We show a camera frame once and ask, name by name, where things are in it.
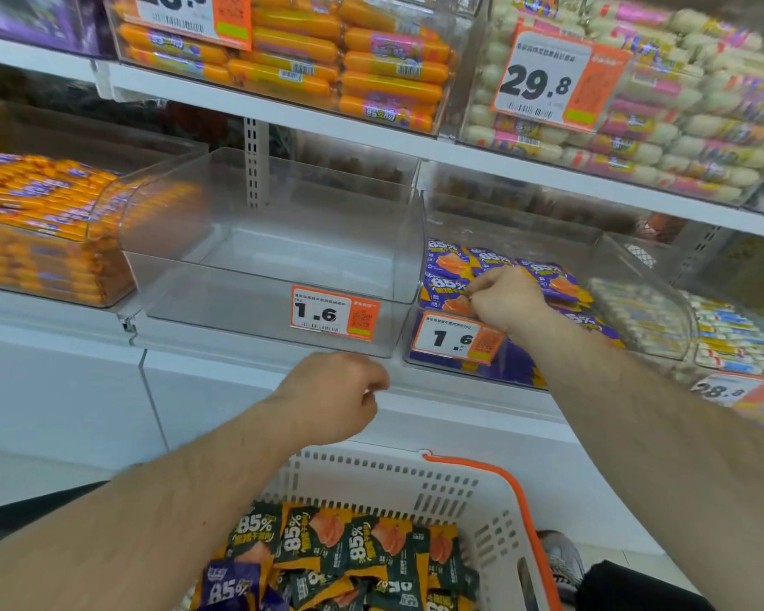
orange basket handle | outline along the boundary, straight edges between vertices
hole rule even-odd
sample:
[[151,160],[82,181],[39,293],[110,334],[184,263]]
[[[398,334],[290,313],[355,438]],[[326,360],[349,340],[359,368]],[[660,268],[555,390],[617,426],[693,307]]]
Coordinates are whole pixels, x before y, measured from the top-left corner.
[[485,472],[498,474],[512,488],[512,492],[515,494],[515,499],[518,500],[518,506],[520,508],[520,517],[524,522],[524,529],[526,535],[529,536],[530,546],[532,547],[532,554],[535,558],[535,563],[538,565],[540,571],[540,579],[543,584],[543,591],[546,592],[546,599],[549,603],[551,611],[563,611],[563,606],[560,604],[560,596],[557,595],[557,586],[555,585],[555,578],[551,575],[551,569],[549,568],[549,560],[547,560],[546,553],[543,551],[543,545],[540,543],[538,534],[535,534],[534,523],[532,523],[532,515],[530,515],[530,505],[526,501],[526,495],[524,490],[520,488],[518,480],[509,473],[506,469],[502,469],[492,465],[488,462],[472,461],[469,459],[457,459],[456,457],[442,457],[436,456],[431,452],[422,453],[422,459],[429,462],[445,462],[449,465],[463,465],[467,468],[483,469]]

black pants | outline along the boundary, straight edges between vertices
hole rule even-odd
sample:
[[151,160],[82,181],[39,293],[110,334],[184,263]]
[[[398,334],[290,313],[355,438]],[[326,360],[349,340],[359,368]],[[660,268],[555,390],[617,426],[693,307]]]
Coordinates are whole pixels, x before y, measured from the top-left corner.
[[610,561],[591,566],[575,595],[577,611],[713,611],[702,596]]

orange snack stick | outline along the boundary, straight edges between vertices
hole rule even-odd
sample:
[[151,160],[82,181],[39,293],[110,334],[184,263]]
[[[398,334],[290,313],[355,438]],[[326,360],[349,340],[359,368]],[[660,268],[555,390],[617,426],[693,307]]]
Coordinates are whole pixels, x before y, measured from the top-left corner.
[[252,11],[252,22],[263,28],[292,31],[295,34],[325,38],[334,42],[339,42],[342,38],[340,19],[332,14],[308,10],[255,8]]
[[397,19],[381,8],[362,0],[342,0],[340,17],[359,28],[368,30],[390,31],[397,34],[420,36],[424,39],[438,40],[438,34],[430,28],[422,28],[415,21]]
[[419,81],[394,79],[380,75],[369,75],[367,72],[347,70],[342,74],[342,84],[352,93],[389,94],[394,98],[409,98],[417,102],[435,104],[444,94],[438,85],[423,84]]
[[264,8],[292,8],[292,0],[252,0],[252,6]]
[[282,68],[283,70],[290,70],[291,72],[299,72],[301,75],[319,77],[330,84],[336,83],[336,81],[340,79],[339,67],[330,64],[304,62],[302,60],[296,60],[295,58],[288,58],[284,55],[263,53],[262,51],[241,51],[240,58],[247,62],[254,62],[255,64],[273,66],[275,68]]
[[438,109],[438,103],[417,102],[412,98],[398,98],[382,94],[378,92],[367,92],[366,90],[351,90],[342,86],[340,93],[343,96],[353,96],[354,98],[360,98],[361,100],[374,101],[377,105],[384,105],[385,107],[403,107],[404,109],[410,109],[414,113],[421,113],[424,115],[435,115]]
[[158,51],[145,51],[138,49],[137,47],[128,47],[127,54],[137,62],[146,64],[147,66],[154,68],[163,68],[164,70],[172,70],[180,75],[188,75],[191,77],[203,77],[211,81],[217,81],[222,84],[231,84],[232,78],[229,71],[223,66],[217,64],[207,64],[205,62],[196,62],[194,60],[184,60],[176,58],[166,53],[159,53]]
[[246,60],[230,60],[229,69],[235,79],[241,81],[265,81],[279,85],[289,90],[299,90],[317,96],[328,96],[331,84],[311,75],[302,75],[263,64],[255,64]]
[[337,0],[292,0],[292,8],[310,13],[337,14],[340,3]]
[[340,98],[340,111],[348,115],[401,126],[405,129],[421,132],[430,132],[433,129],[433,118],[430,115],[412,112],[405,107],[391,107],[353,96]]
[[217,45],[208,45],[200,40],[193,40],[168,34],[132,23],[122,23],[119,27],[121,36],[128,45],[133,45],[146,51],[158,51],[178,58],[198,60],[210,64],[222,65],[229,55],[226,49]]
[[330,40],[270,28],[254,28],[252,44],[257,50],[325,64],[333,64],[340,57],[340,50]]
[[365,51],[386,58],[403,60],[443,63],[449,57],[449,47],[440,40],[427,40],[417,36],[362,28],[350,28],[345,31],[345,46],[353,51]]
[[345,70],[369,72],[387,77],[403,77],[438,85],[444,84],[449,77],[447,64],[383,58],[363,51],[348,51],[345,54]]

white plastic basket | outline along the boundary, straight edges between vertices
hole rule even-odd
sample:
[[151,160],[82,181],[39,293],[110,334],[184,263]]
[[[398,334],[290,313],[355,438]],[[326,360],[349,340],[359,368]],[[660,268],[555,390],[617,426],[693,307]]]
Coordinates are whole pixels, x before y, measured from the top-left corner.
[[264,499],[455,523],[480,611],[561,611],[524,493],[495,466],[344,441],[293,456]]

shoe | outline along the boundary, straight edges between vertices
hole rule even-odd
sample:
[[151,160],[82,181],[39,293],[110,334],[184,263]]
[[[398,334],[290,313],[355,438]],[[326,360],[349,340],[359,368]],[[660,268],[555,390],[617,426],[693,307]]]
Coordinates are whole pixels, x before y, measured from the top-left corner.
[[577,547],[565,535],[554,530],[538,532],[538,538],[555,578],[560,601],[573,605],[574,594],[586,574]]

